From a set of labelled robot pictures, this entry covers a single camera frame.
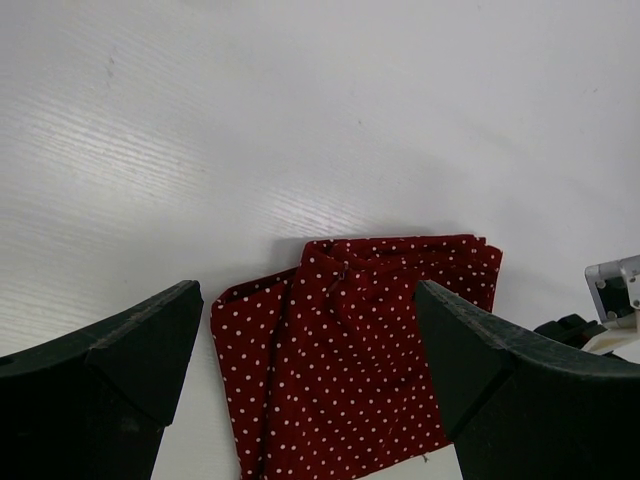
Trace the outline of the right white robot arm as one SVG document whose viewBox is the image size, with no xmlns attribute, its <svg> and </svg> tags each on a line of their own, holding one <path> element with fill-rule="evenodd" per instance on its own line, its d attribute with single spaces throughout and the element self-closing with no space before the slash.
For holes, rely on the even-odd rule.
<svg viewBox="0 0 640 480">
<path fill-rule="evenodd" d="M 577 314 L 544 323 L 534 332 L 581 351 L 604 356 L 611 356 L 616 349 L 639 339 L 636 327 L 609 329 L 597 320 L 587 321 Z"/>
</svg>

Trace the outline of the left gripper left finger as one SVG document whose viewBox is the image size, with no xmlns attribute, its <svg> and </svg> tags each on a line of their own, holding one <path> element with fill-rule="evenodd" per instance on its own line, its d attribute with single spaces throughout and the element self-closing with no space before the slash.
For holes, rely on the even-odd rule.
<svg viewBox="0 0 640 480">
<path fill-rule="evenodd" d="M 174 420 L 203 300 L 182 281 L 1 359 L 4 479 L 148 479 Z"/>
</svg>

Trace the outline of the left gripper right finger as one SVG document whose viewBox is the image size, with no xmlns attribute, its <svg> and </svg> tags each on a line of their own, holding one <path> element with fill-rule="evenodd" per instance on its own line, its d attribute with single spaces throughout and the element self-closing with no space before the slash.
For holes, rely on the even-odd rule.
<svg viewBox="0 0 640 480">
<path fill-rule="evenodd" d="M 433 281 L 414 298 L 463 478 L 638 478 L 637 364 L 548 339 Z"/>
</svg>

